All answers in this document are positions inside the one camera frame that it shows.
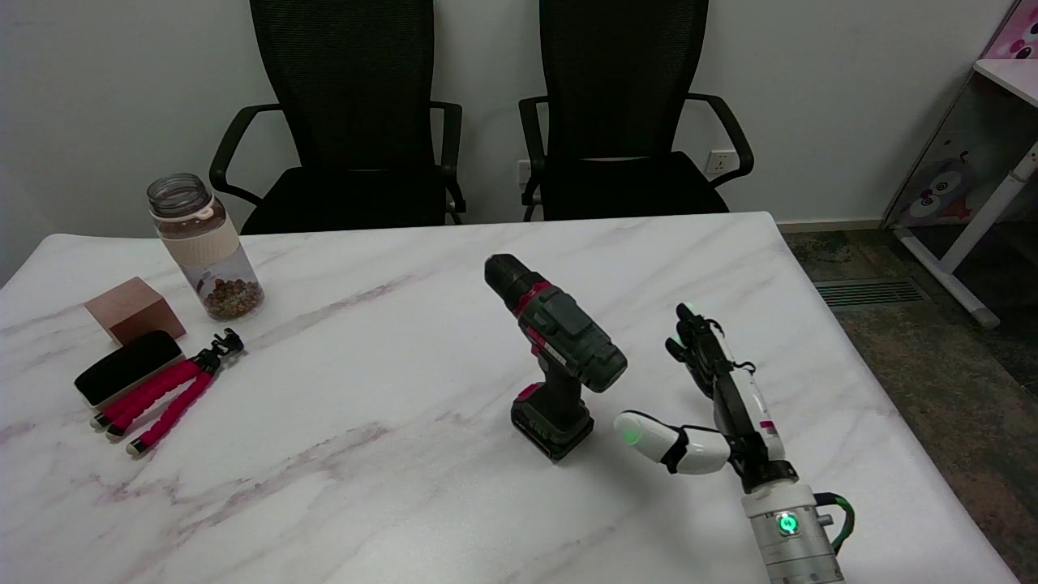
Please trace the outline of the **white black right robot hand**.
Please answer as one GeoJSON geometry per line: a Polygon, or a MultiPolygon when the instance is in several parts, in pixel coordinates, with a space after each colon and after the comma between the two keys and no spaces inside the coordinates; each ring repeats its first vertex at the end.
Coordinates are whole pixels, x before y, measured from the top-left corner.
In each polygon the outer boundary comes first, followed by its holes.
{"type": "Polygon", "coordinates": [[[685,366],[713,407],[713,427],[672,425],[641,411],[624,410],[614,430],[635,451],[672,475],[708,475],[731,468],[743,492],[774,482],[796,483],[774,418],[755,381],[756,367],[738,362],[716,319],[698,315],[688,303],[676,309],[670,356],[685,366]]]}

